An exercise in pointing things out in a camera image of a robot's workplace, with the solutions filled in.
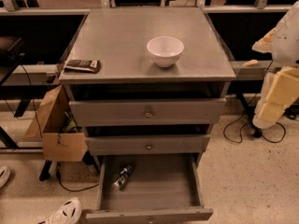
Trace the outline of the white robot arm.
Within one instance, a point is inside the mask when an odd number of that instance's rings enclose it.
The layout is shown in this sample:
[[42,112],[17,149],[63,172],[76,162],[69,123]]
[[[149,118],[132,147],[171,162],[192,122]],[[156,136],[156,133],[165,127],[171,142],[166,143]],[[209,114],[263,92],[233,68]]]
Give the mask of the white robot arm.
[[299,98],[299,1],[252,49],[271,53],[272,60],[282,66],[275,74],[265,76],[252,120],[256,127],[267,129]]

